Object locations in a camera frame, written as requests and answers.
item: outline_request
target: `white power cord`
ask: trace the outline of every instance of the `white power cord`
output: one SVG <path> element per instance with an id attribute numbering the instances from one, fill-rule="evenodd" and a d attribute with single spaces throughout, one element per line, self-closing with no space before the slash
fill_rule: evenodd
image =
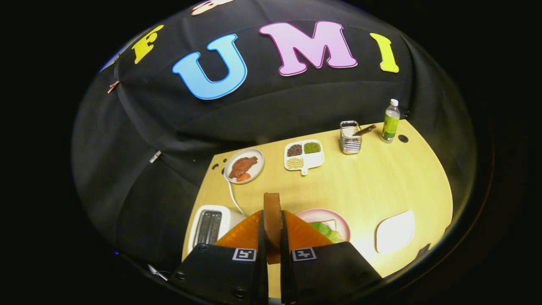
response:
<path id="1" fill-rule="evenodd" d="M 226 173 L 225 172 L 224 172 L 224 179 L 226 180 L 226 182 L 228 183 L 228 187 L 230 188 L 231 200 L 234 202 L 234 205 L 237 207 L 239 212 L 241 212 L 241 215 L 245 216 L 243 210 L 239 207 L 239 205 L 237 204 L 237 201 L 235 201 L 234 192 L 231 190 L 231 182 L 228 180 L 228 178 L 226 178 Z"/>

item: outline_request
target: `meat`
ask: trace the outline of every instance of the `meat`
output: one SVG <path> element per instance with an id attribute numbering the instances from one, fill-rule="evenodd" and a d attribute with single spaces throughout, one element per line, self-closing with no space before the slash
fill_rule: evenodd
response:
<path id="1" fill-rule="evenodd" d="M 258 158 L 256 158 L 256 156 L 251 158 L 244 157 L 235 161 L 234 165 L 231 167 L 230 179 L 241 176 L 256 163 L 258 163 Z"/>

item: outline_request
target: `letter u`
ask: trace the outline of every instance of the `letter u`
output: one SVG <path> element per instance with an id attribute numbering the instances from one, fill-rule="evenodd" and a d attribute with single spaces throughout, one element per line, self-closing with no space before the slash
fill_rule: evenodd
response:
<path id="1" fill-rule="evenodd" d="M 247 77 L 247 66 L 235 47 L 237 35 L 229 34 L 211 41 L 207 45 L 209 51 L 216 50 L 228 68 L 228 75 L 220 81 L 210 81 L 198 63 L 199 52 L 183 57 L 173 66 L 184 83 L 199 99 L 217 99 L 237 89 Z"/>

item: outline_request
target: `pink letter m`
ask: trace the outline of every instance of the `pink letter m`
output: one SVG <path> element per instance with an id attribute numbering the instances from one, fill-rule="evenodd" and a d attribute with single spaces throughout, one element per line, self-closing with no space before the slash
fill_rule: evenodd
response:
<path id="1" fill-rule="evenodd" d="M 327 64 L 330 67 L 355 67 L 358 62 L 352 57 L 342 30 L 343 26 L 339 23 L 318 21 L 314 26 L 314 34 L 309 37 L 289 23 L 279 22 L 261 27 L 260 33 L 271 36 L 282 59 L 279 73 L 290 76 L 307 70 L 307 65 L 298 60 L 295 50 L 314 67 L 320 68 L 327 47 L 330 54 Z"/>

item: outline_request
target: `white plate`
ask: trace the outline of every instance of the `white plate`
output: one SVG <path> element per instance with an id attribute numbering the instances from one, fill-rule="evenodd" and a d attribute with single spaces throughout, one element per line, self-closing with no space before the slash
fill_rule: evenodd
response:
<path id="1" fill-rule="evenodd" d="M 312 154 L 305 154 L 305 143 L 310 143 L 310 142 L 318 143 L 318 145 L 320 145 L 320 151 L 319 152 L 314 152 Z M 301 145 L 301 155 L 288 157 L 288 149 L 290 147 L 292 147 L 293 145 L 296 145 L 296 144 Z M 288 168 L 288 166 L 286 165 L 286 161 L 288 161 L 291 158 L 301 158 L 301 159 L 303 159 L 303 167 L 302 168 L 294 168 L 294 169 Z M 300 170 L 301 174 L 303 176 L 305 176 L 305 175 L 308 174 L 308 170 L 310 168 L 319 167 L 322 164 L 324 164 L 324 147 L 322 147 L 322 143 L 320 143 L 320 141 L 318 141 L 316 139 L 299 141 L 299 142 L 292 142 L 292 143 L 288 143 L 284 147 L 284 168 L 286 168 L 287 170 Z"/>
<path id="2" fill-rule="evenodd" d="M 258 160 L 257 160 L 256 164 L 252 165 L 247 170 L 247 173 L 250 175 L 250 178 L 246 179 L 245 181 L 241 181 L 241 182 L 237 182 L 237 178 L 230 179 L 229 175 L 231 173 L 231 168 L 233 167 L 235 161 L 237 161 L 237 160 L 239 160 L 241 158 L 244 158 L 244 157 L 251 158 L 251 157 L 254 157 L 254 156 L 256 158 L 258 158 Z M 262 172 L 262 170 L 263 170 L 263 154 L 262 154 L 262 152 L 259 151 L 258 149 L 255 149 L 255 148 L 248 148 L 248 149 L 241 150 L 240 152 L 238 152 L 237 154 L 233 155 L 233 157 L 230 158 L 228 163 L 226 163 L 226 167 L 224 168 L 224 177 L 231 183 L 235 183 L 237 185 L 242 185 L 242 184 L 248 183 L 248 182 L 254 180 L 254 178 L 258 177 L 258 175 Z"/>
<path id="3" fill-rule="evenodd" d="M 386 254 L 406 246 L 414 236 L 415 227 L 413 211 L 385 219 L 376 231 L 376 251 Z"/>

